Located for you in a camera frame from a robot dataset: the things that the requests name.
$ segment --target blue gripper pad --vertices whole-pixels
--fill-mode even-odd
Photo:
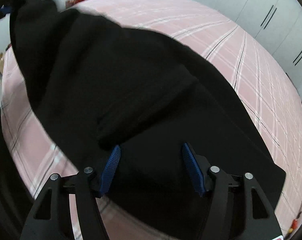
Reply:
[[[195,191],[199,193],[200,197],[203,197],[206,192],[204,187],[204,177],[187,143],[184,143],[182,146],[182,158]]]
[[[118,163],[121,157],[121,148],[120,146],[115,146],[108,162],[106,163],[104,170],[101,174],[101,185],[100,185],[100,193],[104,195],[110,189],[116,168],[118,167]]]

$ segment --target white sticker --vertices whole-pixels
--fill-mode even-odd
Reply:
[[[275,239],[272,239],[272,240],[283,240],[283,236],[278,236],[278,237],[276,237]]]

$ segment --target silver screw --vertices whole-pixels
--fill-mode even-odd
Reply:
[[[51,180],[57,180],[58,177],[59,177],[59,175],[54,173],[54,174],[51,175],[50,179]]]
[[[84,169],[84,173],[86,173],[86,174],[89,174],[89,173],[91,173],[93,171],[93,168],[91,168],[91,167],[86,167],[85,169]]]
[[[251,174],[251,173],[246,173],[245,175],[244,175],[247,179],[253,179],[253,175]]]
[[[220,171],[219,167],[217,167],[217,166],[212,166],[212,167],[210,168],[210,170],[211,170],[212,172],[214,172],[214,173],[217,173],[217,172]]]

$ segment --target black pants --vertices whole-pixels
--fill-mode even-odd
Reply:
[[[0,240],[18,240],[33,199],[7,149],[0,110]]]

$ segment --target black garment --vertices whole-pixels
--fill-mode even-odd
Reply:
[[[226,172],[251,172],[273,208],[285,172],[276,166],[235,91],[217,69],[163,34],[121,28],[51,0],[19,0],[10,34],[30,104],[78,169],[121,160],[109,197],[181,239],[208,207],[194,193],[180,147]]]
[[[0,109],[0,240],[19,240],[32,205],[3,138]]]

